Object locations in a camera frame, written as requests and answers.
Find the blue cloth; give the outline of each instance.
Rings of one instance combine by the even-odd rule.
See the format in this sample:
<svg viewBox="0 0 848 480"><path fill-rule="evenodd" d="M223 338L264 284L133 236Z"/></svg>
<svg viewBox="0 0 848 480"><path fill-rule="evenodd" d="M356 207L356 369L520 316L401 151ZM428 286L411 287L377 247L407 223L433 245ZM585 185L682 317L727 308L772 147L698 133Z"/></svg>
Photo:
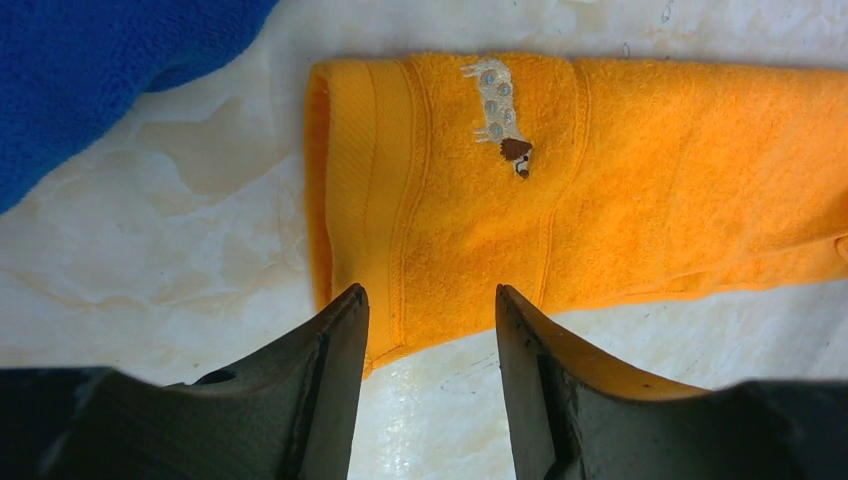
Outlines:
<svg viewBox="0 0 848 480"><path fill-rule="evenodd" d="M0 1L0 214L143 92L232 60L277 0Z"/></svg>

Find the terry cloth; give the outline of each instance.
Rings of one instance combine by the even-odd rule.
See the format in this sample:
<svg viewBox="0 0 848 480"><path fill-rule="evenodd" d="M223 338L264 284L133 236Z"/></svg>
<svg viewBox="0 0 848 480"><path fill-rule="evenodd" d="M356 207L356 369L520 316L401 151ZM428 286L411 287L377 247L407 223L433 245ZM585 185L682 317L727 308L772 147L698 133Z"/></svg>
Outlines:
<svg viewBox="0 0 848 480"><path fill-rule="evenodd" d="M368 371L492 328L499 283L557 313L848 277L845 73L337 60L305 121L315 300L367 288Z"/></svg>
<svg viewBox="0 0 848 480"><path fill-rule="evenodd" d="M277 0L0 2L0 214L143 92L223 67Z"/></svg>

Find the table surface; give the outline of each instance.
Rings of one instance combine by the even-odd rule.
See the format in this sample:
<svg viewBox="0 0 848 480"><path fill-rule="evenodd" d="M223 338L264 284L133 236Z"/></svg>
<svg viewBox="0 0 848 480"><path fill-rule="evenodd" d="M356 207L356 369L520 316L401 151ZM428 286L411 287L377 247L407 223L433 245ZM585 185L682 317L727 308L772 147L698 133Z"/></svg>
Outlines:
<svg viewBox="0 0 848 480"><path fill-rule="evenodd" d="M423 50L848 67L848 1L283 0L224 69L140 98L0 217L0 365L191 382L313 313L303 217L309 67ZM848 371L848 282L556 320L715 388ZM495 337L376 371L351 478L513 478Z"/></svg>

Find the embroidered sheep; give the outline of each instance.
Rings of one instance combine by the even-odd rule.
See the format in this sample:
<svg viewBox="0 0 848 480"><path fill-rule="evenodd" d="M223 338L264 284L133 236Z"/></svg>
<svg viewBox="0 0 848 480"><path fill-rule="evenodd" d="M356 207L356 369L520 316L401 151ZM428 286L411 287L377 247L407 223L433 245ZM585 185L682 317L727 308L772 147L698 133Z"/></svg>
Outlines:
<svg viewBox="0 0 848 480"><path fill-rule="evenodd" d="M518 130L509 68L500 60L484 58L462 67L462 73L464 77L477 77L483 102L486 126L475 130L477 141L500 145L501 156L512 163L515 173L527 178L533 145Z"/></svg>

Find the orange towel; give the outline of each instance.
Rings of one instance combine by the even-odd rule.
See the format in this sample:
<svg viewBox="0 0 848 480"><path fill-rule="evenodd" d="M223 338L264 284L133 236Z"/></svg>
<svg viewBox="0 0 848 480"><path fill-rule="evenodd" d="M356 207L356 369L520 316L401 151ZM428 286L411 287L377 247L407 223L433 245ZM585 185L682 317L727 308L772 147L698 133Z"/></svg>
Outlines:
<svg viewBox="0 0 848 480"><path fill-rule="evenodd" d="M848 277L848 74L341 60L305 120L316 301L368 289L368 371L492 328L498 283L556 313Z"/></svg>

